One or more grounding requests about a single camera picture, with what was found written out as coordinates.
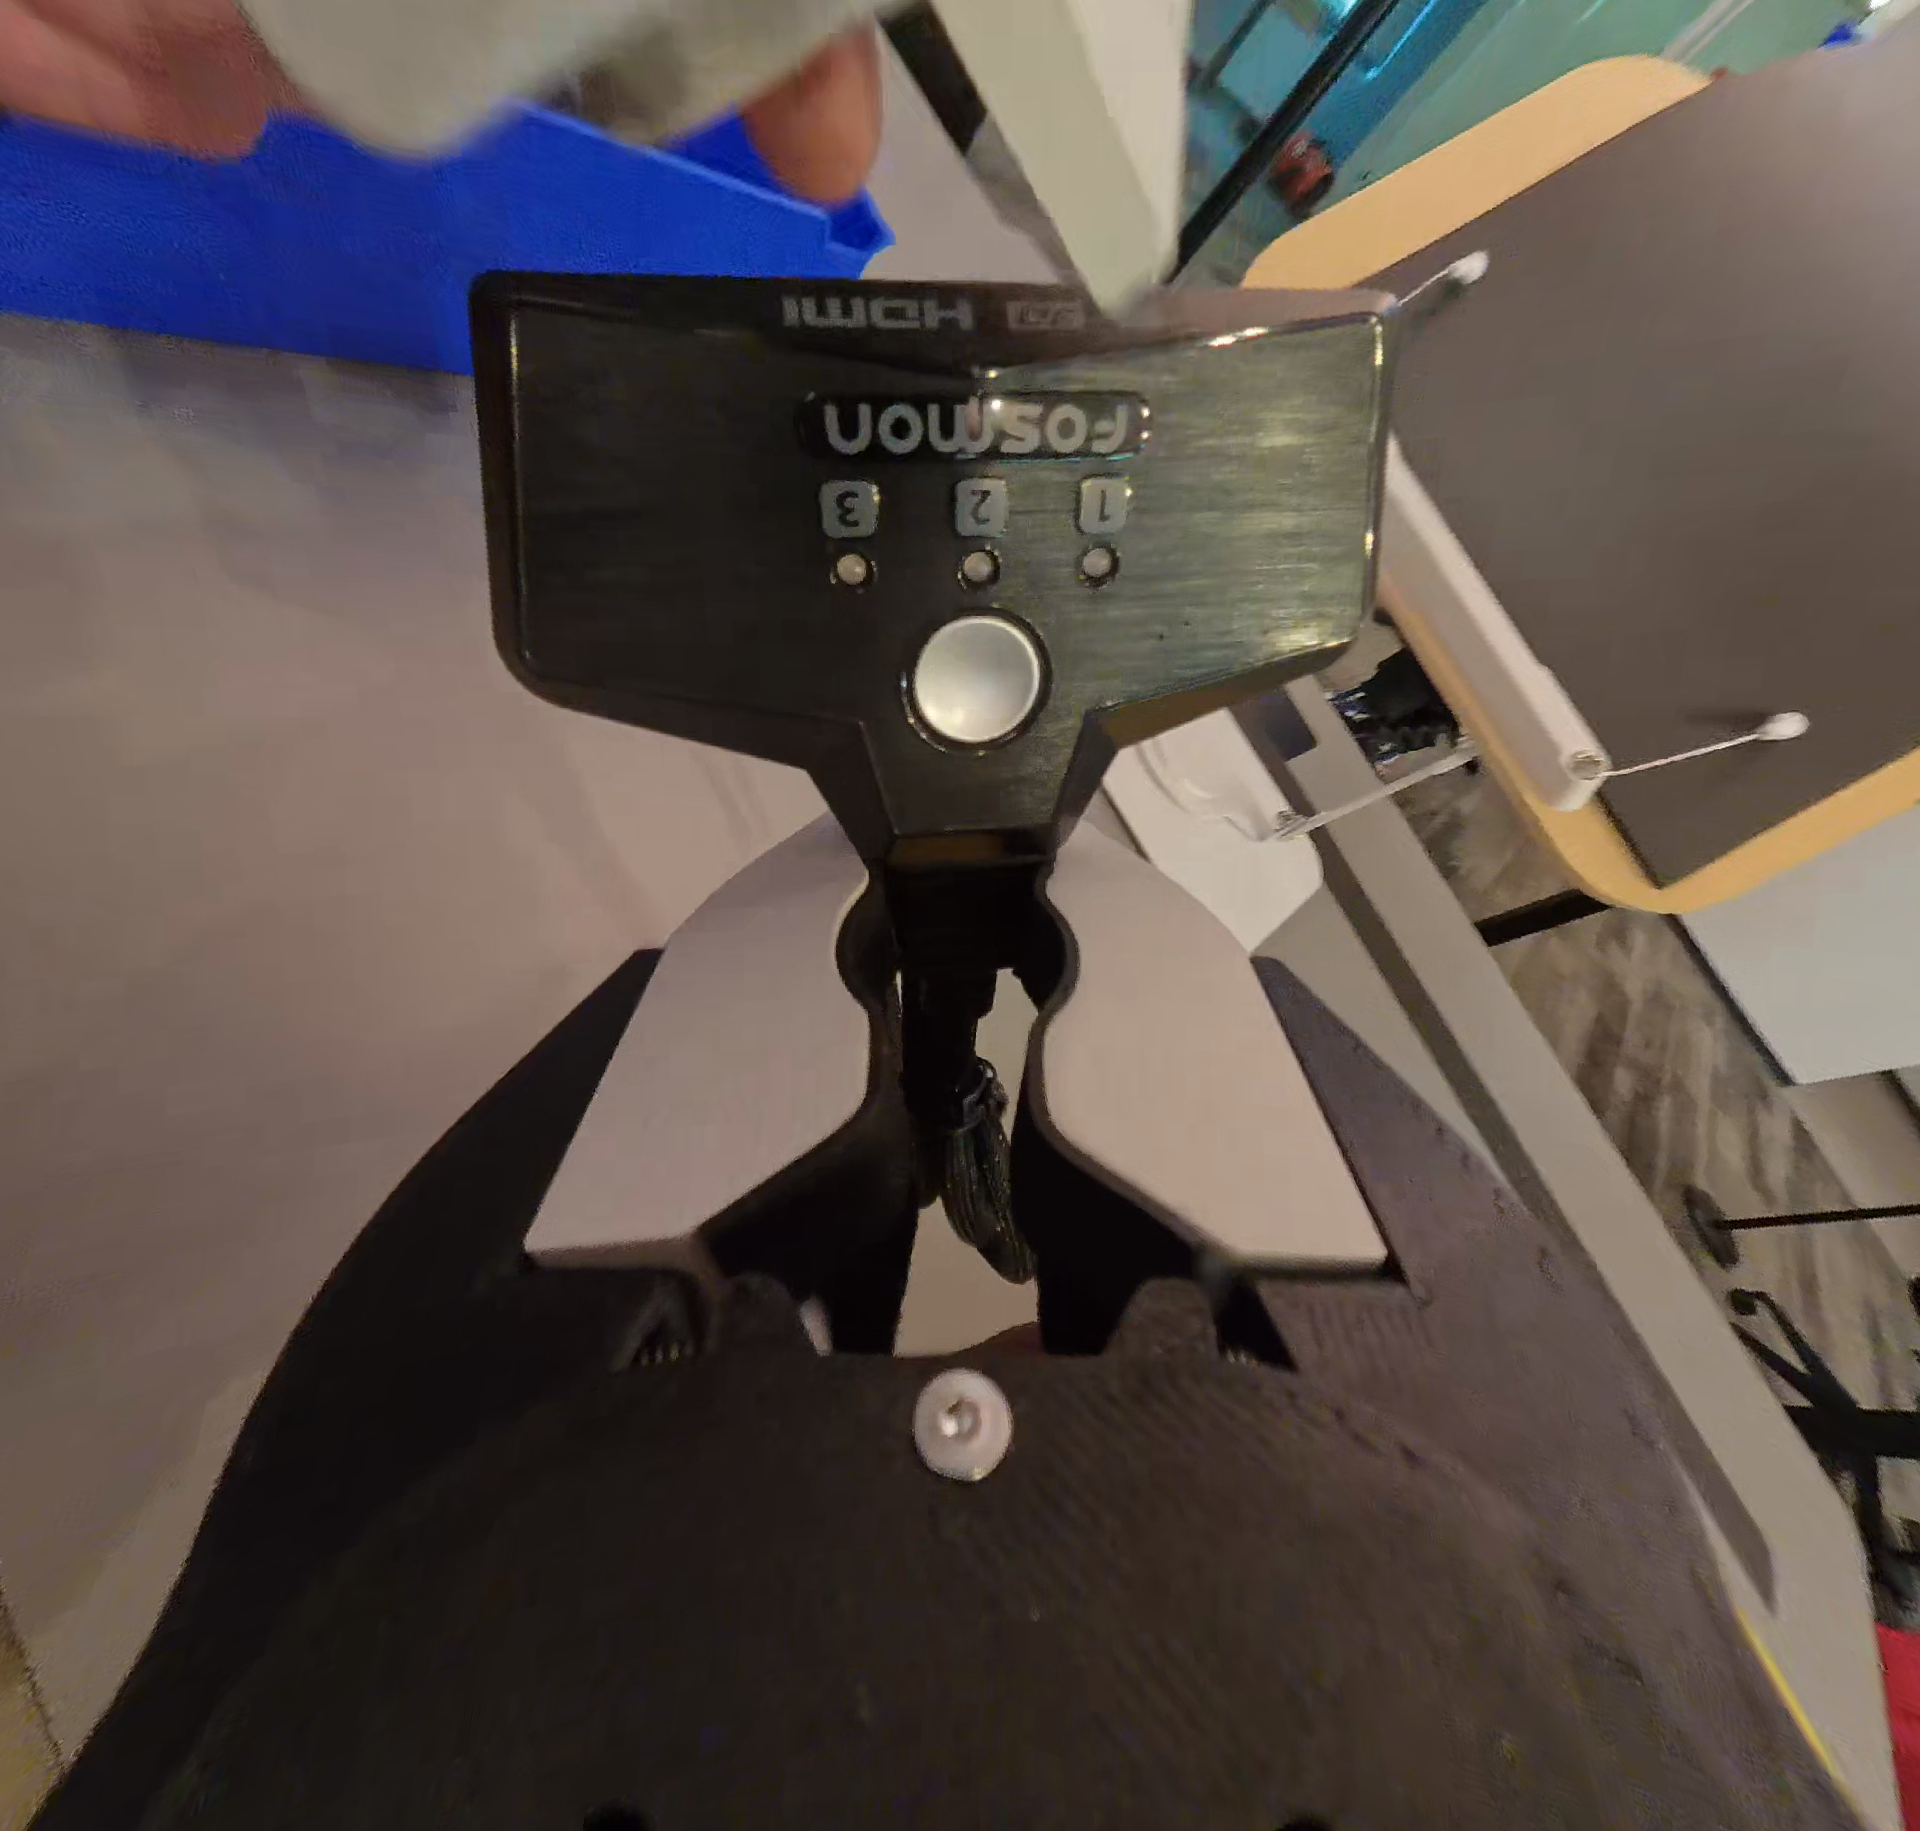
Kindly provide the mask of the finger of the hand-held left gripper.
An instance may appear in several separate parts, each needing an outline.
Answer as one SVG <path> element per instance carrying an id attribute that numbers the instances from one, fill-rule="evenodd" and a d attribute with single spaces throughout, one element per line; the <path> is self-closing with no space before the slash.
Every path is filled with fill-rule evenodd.
<path id="1" fill-rule="evenodd" d="M 1181 230 L 1191 0 L 927 0 L 1107 310 L 1162 283 Z"/>
<path id="2" fill-rule="evenodd" d="M 422 154 L 522 98 L 604 78 L 616 121 L 678 138 L 915 0 L 236 0 L 294 91 L 361 144 Z"/>

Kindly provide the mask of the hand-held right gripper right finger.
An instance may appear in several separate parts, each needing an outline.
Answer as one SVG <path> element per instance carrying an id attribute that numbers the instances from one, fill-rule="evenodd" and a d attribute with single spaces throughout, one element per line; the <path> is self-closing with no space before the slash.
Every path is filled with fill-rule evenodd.
<path id="1" fill-rule="evenodd" d="M 1051 1353 L 1105 1351 L 1173 1282 L 1217 1342 L 1282 1356 L 1264 1287 L 1392 1272 L 1254 957 L 1167 872 L 1081 826 L 1037 886 L 1018 977 L 1037 1021 L 1011 1208 Z"/>

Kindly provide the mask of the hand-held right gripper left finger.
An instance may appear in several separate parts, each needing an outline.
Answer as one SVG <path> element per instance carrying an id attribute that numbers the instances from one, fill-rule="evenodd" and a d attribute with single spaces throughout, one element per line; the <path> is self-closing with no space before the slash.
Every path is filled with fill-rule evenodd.
<path id="1" fill-rule="evenodd" d="M 765 1275 L 837 1351 L 890 1356 L 918 1219 L 895 936 L 823 814 L 674 931 L 526 1255 L 710 1288 Z"/>

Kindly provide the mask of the blue plastic bin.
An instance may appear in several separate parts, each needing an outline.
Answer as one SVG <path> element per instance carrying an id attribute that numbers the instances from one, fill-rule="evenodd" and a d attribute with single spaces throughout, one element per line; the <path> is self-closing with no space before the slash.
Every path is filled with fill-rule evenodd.
<path id="1" fill-rule="evenodd" d="M 460 153 L 280 116 L 241 158 L 2 126 L 2 308 L 243 349 L 470 374 L 484 272 L 857 278 L 876 204 L 804 204 L 733 116 L 667 149 L 514 107 Z"/>

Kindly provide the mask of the dark metal hdmi switch box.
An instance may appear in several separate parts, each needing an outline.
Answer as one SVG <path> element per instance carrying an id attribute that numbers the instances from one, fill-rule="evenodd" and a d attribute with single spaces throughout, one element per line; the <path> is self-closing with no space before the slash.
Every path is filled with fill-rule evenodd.
<path id="1" fill-rule="evenodd" d="M 807 772 L 873 864 L 1055 851 L 1377 601 L 1379 292 L 493 270 L 468 315 L 506 666 Z"/>

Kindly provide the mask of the person's left hand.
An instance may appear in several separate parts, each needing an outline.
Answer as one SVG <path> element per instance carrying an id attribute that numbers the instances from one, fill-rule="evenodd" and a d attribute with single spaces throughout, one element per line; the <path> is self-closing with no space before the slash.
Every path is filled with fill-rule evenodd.
<path id="1" fill-rule="evenodd" d="M 208 157 L 252 151 L 273 116 L 320 113 L 236 0 L 2 0 L 2 102 Z M 881 141 L 874 34 L 821 45 L 742 116 L 789 190 L 826 205 L 851 199 Z"/>

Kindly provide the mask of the white monitor stand base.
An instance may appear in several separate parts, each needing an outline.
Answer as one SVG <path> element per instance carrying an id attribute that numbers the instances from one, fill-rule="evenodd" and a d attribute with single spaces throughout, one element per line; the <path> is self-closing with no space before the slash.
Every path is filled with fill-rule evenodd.
<path id="1" fill-rule="evenodd" d="M 1101 792 L 1140 855 L 1249 954 L 1322 887 L 1314 836 L 1231 711 L 1124 749 Z"/>

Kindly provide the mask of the black office chair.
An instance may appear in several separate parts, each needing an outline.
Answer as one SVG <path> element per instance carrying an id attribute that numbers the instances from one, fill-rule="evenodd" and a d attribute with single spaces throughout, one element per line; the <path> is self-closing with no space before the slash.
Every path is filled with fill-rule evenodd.
<path id="1" fill-rule="evenodd" d="M 1406 648 L 1329 703 L 1383 780 L 1453 760 L 1465 741 L 1457 716 Z"/>

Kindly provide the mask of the wood edged dark table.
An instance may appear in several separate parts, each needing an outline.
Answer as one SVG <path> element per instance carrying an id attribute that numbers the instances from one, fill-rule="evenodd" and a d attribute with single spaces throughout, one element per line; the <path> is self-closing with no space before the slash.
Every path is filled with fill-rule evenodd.
<path id="1" fill-rule="evenodd" d="M 1550 811 L 1461 725 L 1608 906 L 1702 911 L 1916 807 L 1916 149 L 1916 24 L 1601 61 L 1245 270 L 1405 301 L 1396 443 L 1611 765 Z"/>

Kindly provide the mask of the black floor stand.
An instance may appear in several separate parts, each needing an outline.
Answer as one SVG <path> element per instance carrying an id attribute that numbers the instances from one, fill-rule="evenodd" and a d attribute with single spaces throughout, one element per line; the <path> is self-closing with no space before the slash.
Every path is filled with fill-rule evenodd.
<path id="1" fill-rule="evenodd" d="M 1740 1264 L 1740 1236 L 1916 1219 L 1916 1200 L 1843 1204 L 1821 1212 L 1788 1212 L 1729 1217 L 1700 1185 L 1683 1194 L 1686 1224 L 1720 1270 Z M 1852 1493 L 1861 1547 L 1876 1591 L 1894 1606 L 1916 1608 L 1916 1522 L 1900 1525 L 1887 1509 L 1887 1464 L 1918 1464 L 1918 1408 L 1869 1407 L 1839 1380 L 1784 1306 L 1767 1291 L 1732 1288 L 1726 1296 L 1735 1335 L 1779 1386 L 1788 1387 L 1788 1418 L 1831 1481 Z"/>

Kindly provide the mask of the white table bracket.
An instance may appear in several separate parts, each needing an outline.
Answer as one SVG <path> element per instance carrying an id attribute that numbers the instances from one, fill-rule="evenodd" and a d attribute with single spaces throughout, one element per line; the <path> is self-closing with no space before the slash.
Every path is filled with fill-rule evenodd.
<path id="1" fill-rule="evenodd" d="M 1611 762 L 1570 691 L 1514 621 L 1453 525 L 1389 443 L 1380 601 L 1472 733 L 1550 811 L 1574 813 Z"/>

